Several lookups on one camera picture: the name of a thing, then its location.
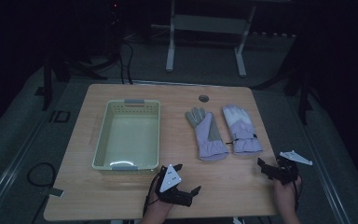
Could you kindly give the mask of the purple glove with white fingers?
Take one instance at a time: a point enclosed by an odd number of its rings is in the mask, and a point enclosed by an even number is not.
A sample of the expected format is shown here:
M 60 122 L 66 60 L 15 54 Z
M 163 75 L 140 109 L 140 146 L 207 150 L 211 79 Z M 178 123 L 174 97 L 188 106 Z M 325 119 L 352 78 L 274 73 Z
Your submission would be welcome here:
M 235 155 L 252 155 L 262 151 L 248 113 L 237 105 L 226 105 L 223 113 L 229 128 Z

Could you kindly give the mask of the pale green plastic basket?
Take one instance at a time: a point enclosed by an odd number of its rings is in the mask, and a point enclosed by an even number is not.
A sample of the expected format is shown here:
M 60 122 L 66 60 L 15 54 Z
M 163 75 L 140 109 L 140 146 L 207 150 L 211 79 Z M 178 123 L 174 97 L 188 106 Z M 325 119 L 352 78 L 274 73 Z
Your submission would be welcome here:
M 160 102 L 107 103 L 92 167 L 101 172 L 154 172 L 159 164 Z

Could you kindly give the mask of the black stand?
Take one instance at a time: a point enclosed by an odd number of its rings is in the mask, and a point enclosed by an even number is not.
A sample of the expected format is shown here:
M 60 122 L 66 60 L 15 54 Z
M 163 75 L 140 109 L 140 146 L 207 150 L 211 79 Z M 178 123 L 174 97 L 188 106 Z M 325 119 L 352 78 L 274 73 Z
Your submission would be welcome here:
M 96 65 L 85 65 L 61 52 L 47 54 L 43 64 L 43 86 L 39 87 L 35 93 L 44 97 L 42 110 L 46 111 L 52 101 L 52 74 L 55 74 L 59 81 L 67 82 L 71 78 L 68 71 L 68 68 L 71 67 L 86 77 L 105 79 L 105 77 L 98 75 L 96 71 L 113 63 L 112 60 L 107 60 Z
M 312 58 L 311 43 L 298 35 L 278 69 L 277 75 L 253 86 L 252 90 L 264 90 L 287 79 L 283 93 L 286 96 L 295 96 L 299 93 L 298 116 L 301 122 L 307 125 L 307 111 L 312 110 L 309 94 L 311 93 L 311 73 L 315 65 L 316 62 Z

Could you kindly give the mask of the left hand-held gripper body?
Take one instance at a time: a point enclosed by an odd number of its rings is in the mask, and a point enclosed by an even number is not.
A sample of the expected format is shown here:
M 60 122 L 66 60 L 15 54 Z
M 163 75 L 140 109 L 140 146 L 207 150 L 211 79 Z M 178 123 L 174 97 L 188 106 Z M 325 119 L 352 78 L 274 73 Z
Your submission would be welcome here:
M 190 192 L 184 192 L 177 188 L 182 182 L 182 178 L 178 172 L 168 170 L 167 168 L 162 166 L 159 172 L 160 178 L 155 190 L 158 198 L 165 203 L 190 207 L 193 199 Z

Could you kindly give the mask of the purple glove with grey palm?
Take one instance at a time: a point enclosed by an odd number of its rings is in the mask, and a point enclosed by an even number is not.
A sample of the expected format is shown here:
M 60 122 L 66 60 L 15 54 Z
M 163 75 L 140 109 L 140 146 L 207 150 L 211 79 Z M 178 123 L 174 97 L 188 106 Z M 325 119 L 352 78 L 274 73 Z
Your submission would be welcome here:
M 194 128 L 201 161 L 219 161 L 228 155 L 213 113 L 202 107 L 193 107 L 185 113 L 186 119 Z

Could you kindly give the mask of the person's right hand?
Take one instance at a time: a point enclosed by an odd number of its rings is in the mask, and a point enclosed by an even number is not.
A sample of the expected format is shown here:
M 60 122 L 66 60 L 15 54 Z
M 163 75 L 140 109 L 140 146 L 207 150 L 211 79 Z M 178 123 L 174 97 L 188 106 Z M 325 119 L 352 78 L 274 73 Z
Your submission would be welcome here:
M 296 211 L 298 190 L 301 186 L 301 177 L 293 183 L 283 185 L 279 180 L 273 180 L 274 202 L 281 215 L 293 214 Z

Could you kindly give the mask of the person's left hand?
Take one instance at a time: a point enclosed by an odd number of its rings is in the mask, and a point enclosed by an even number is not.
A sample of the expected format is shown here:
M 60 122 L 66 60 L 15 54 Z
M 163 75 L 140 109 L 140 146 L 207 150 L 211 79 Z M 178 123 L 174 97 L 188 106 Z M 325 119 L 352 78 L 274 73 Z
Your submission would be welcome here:
M 146 204 L 145 214 L 142 219 L 165 220 L 172 208 L 172 203 L 165 203 L 160 199 L 153 199 L 151 203 Z

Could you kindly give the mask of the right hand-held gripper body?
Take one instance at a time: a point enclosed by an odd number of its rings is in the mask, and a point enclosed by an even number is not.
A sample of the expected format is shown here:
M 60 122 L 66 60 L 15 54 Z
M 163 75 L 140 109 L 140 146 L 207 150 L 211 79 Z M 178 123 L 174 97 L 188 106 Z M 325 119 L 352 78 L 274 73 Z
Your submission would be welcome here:
M 294 150 L 281 152 L 277 158 L 278 166 L 273 168 L 270 179 L 277 179 L 284 186 L 297 180 L 299 163 L 312 165 L 313 162 L 296 153 Z

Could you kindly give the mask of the black rectangular floor bracket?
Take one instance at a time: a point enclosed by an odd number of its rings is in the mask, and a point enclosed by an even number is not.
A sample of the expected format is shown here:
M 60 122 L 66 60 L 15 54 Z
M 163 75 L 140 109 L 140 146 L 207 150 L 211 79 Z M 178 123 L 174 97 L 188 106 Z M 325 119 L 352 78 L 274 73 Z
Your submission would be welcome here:
M 49 118 L 49 122 L 66 123 L 69 121 L 71 113 L 69 111 L 54 110 Z

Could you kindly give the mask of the grey floor tag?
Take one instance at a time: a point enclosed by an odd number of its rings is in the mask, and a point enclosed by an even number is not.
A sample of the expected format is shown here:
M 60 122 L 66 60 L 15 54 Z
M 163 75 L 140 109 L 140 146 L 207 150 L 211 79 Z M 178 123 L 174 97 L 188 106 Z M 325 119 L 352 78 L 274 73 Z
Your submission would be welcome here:
M 53 196 L 53 197 L 61 198 L 62 195 L 64 194 L 64 191 L 62 189 L 56 189 L 56 188 L 45 188 L 41 191 L 41 193 L 48 197 Z

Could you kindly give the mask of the white metal stand frame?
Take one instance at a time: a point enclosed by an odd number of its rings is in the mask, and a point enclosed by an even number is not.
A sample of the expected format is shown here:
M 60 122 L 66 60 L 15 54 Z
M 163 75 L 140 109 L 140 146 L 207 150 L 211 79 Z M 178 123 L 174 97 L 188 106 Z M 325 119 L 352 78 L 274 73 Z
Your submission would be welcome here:
M 171 72 L 174 67 L 175 56 L 175 31 L 196 31 L 206 33 L 219 33 L 240 35 L 241 42 L 234 48 L 234 56 L 240 77 L 246 77 L 247 72 L 242 58 L 245 42 L 250 34 L 250 28 L 256 12 L 256 6 L 251 6 L 246 19 L 218 18 L 207 16 L 196 16 L 177 14 L 175 12 L 176 0 L 171 0 L 170 16 L 170 39 L 167 53 L 165 70 Z

